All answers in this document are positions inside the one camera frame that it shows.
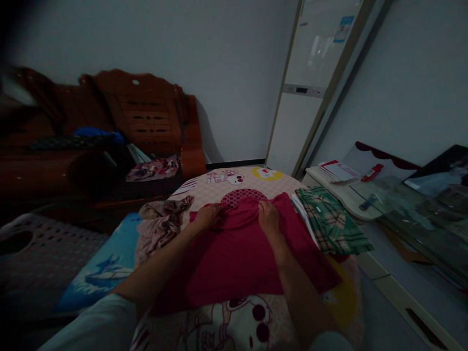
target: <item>hand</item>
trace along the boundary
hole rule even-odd
[[[279,230],[279,213],[276,207],[269,201],[258,203],[258,223],[268,240],[275,235],[282,235]]]
[[[202,207],[196,214],[195,220],[191,223],[198,232],[210,229],[221,217],[219,213],[224,209],[221,205],[211,205]]]

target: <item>white folded cloth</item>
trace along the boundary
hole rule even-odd
[[[299,198],[297,197],[296,194],[292,194],[291,198],[292,198],[292,204],[294,205],[297,212],[300,214],[302,220],[306,224],[307,230],[309,231],[309,234],[311,235],[312,240],[317,245],[317,247],[320,249],[320,246],[318,246],[318,243],[317,243],[317,239],[315,239],[315,235],[313,234],[313,230],[312,230],[311,224],[309,222],[309,217],[307,216],[307,212],[306,212],[306,209],[304,208],[304,205],[302,204],[301,200],[299,200]]]

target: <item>person's left hand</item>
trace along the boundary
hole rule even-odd
[[[202,207],[198,210],[195,220],[192,222],[193,227],[198,231],[213,227],[220,219],[219,213],[224,209],[222,205],[211,205]]]

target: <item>baseboard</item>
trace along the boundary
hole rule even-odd
[[[264,158],[256,158],[253,160],[243,160],[243,161],[231,161],[231,162],[220,162],[220,163],[207,163],[206,170],[211,171],[216,168],[235,168],[235,167],[244,167],[244,166],[253,166],[258,164],[265,164]]]

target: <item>bed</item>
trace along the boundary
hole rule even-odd
[[[195,197],[190,211],[217,203],[234,190],[254,189],[268,199],[305,188],[296,179],[260,167],[216,169],[185,182],[170,199]],[[189,222],[183,215],[182,229]],[[322,294],[335,319],[353,346],[359,348],[364,334],[362,296],[356,259],[338,263],[327,260],[343,278],[337,287]],[[268,350],[297,349],[298,341],[284,296],[251,295],[224,303],[162,317],[148,316],[138,325],[132,350]]]

